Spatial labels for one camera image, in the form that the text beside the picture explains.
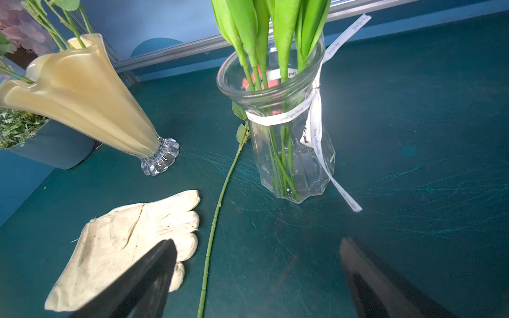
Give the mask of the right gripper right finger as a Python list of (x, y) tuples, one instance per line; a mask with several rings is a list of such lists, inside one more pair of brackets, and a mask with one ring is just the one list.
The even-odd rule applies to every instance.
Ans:
[(360, 240), (344, 238), (339, 253), (358, 317), (455, 317)]

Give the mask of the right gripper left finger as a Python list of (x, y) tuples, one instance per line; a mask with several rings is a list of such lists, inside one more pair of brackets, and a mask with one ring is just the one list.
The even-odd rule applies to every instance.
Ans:
[(162, 317), (176, 257), (174, 241), (160, 241), (70, 317)]

